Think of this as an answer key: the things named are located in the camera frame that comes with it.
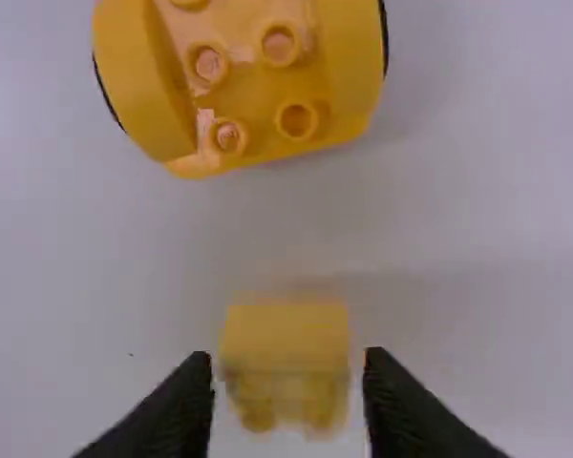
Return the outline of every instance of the white surface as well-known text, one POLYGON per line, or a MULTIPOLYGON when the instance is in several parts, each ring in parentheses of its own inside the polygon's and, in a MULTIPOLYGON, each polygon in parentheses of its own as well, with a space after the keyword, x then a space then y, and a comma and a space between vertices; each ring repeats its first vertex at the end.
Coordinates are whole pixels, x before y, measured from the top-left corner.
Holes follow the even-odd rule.
MULTIPOLYGON (((0 457, 68 456, 302 268, 514 456, 573 457, 573 0, 389 1, 366 138, 204 182, 111 121, 92 3, 0 1, 0 457)), ((306 449, 224 409, 212 456, 364 454, 359 407, 306 449)))

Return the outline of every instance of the small yellow block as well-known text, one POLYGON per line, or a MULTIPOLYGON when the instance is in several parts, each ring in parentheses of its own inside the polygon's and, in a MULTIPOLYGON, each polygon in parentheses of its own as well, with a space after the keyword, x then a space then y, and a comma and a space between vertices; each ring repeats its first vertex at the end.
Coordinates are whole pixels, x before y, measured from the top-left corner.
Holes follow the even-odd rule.
POLYGON ((348 311, 318 298, 234 305, 220 348, 228 395, 242 424, 264 432, 279 423, 331 432, 346 418, 348 311))

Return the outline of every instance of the yellow toy block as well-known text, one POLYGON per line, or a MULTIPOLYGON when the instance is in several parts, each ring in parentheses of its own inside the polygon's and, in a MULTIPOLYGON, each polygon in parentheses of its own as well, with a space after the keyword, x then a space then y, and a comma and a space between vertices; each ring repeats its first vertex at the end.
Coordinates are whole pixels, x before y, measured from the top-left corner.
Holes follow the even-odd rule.
POLYGON ((346 307, 318 298, 234 305, 220 345, 227 392, 253 432, 336 430, 348 411, 349 353, 346 307))
POLYGON ((388 56, 382 0, 100 0, 94 31, 115 118, 178 177, 356 138, 388 56))

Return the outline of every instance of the yellow plastic piece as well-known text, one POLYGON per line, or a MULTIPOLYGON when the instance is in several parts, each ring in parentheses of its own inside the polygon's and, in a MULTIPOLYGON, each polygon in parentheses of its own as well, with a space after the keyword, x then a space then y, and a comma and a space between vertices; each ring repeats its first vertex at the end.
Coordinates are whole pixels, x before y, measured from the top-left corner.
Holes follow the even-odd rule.
POLYGON ((383 81, 378 0, 101 0, 94 30, 119 121, 178 177, 352 140, 383 81), (213 147, 222 119, 236 155, 213 147))
POLYGON ((336 430, 348 410, 349 347, 342 303, 312 298, 232 306, 220 361, 243 426, 336 430))

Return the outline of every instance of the white table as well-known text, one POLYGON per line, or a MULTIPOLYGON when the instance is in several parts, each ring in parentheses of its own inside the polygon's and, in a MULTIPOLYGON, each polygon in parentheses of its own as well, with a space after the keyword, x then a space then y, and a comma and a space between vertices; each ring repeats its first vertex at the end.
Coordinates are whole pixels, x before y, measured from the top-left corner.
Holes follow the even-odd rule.
MULTIPOLYGON (((573 457, 573 0, 389 1, 370 134, 201 182, 149 161, 91 66, 92 0, 0 1, 0 457, 68 456, 194 349, 232 294, 331 278, 514 456, 573 457)), ((212 456, 255 444, 218 407, 212 456)))

